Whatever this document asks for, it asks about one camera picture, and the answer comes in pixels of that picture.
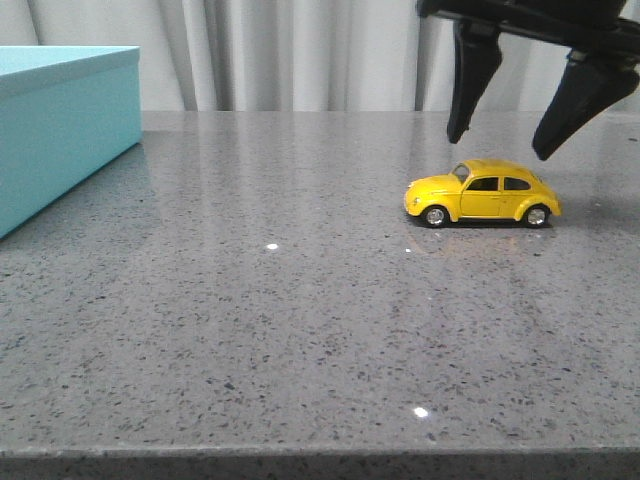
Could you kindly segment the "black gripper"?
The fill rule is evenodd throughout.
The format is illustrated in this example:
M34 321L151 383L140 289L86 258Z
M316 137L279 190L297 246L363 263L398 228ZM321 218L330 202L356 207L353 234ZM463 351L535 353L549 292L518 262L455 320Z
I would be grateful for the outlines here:
M502 63L501 32L571 49L532 146L548 159L597 114L639 85L639 24L623 1L419 1L421 17L454 22L455 78L447 137L457 143Z

